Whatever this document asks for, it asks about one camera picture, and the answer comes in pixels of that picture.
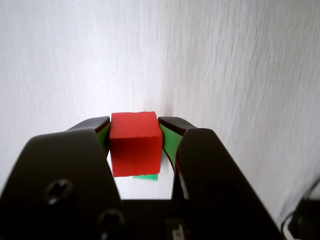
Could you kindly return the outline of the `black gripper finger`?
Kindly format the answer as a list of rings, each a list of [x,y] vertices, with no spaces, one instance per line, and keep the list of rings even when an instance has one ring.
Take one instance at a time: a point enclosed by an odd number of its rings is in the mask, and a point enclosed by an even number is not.
[[[120,240],[125,217],[107,162],[110,118],[38,135],[0,197],[3,240]]]
[[[182,137],[176,170],[191,205],[194,240],[280,240],[275,222],[212,129],[179,117],[159,123]]]

